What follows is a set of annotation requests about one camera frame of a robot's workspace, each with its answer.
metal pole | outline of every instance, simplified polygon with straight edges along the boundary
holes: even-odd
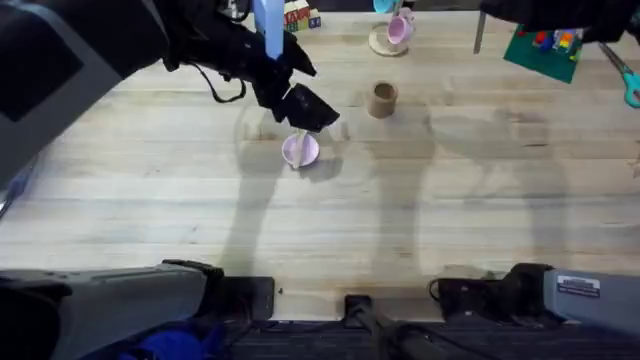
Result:
[[[478,30],[476,31],[476,43],[473,46],[473,53],[478,54],[482,47],[482,35],[484,35],[484,26],[487,22],[487,14],[480,11],[480,18],[478,18]]]
[[[402,4],[404,3],[403,0],[396,0],[396,2],[393,4],[393,15],[392,16],[398,16],[398,14],[400,14],[400,9],[402,8]]]

wood grain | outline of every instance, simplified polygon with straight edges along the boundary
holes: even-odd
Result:
[[[299,34],[309,85],[342,117],[319,163],[285,166],[291,128],[255,98],[218,105],[190,68],[140,71],[43,154],[0,226],[4,267],[148,266],[185,258],[276,278],[276,317],[333,319],[366,292],[434,318],[427,282],[516,262],[640,274],[640,117],[594,45],[565,85],[502,60],[514,26],[420,13],[409,53],[368,48],[385,17],[325,14]],[[613,46],[640,69],[632,39]],[[398,85],[370,118],[366,91]],[[237,83],[216,79],[224,96]],[[413,299],[411,306],[398,301]]]

teal scissors handle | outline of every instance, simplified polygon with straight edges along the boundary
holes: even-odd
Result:
[[[624,101],[632,108],[640,109],[640,75],[628,70],[622,74],[622,78],[627,85]]]

green mat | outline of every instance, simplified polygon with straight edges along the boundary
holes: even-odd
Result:
[[[574,62],[562,50],[551,49],[547,53],[541,53],[540,49],[533,45],[536,33],[518,36],[521,30],[522,25],[518,25],[504,59],[529,70],[537,71],[556,80],[571,84],[573,73],[576,71],[576,66],[580,60],[580,54],[578,53],[576,62]]]

colorful toy blocks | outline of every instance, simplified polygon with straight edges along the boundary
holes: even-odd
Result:
[[[311,9],[311,17],[309,18],[309,28],[315,29],[322,26],[322,21],[320,20],[320,12],[317,9]]]
[[[288,2],[284,5],[284,28],[289,32],[320,27],[320,12],[311,9],[306,0]]]

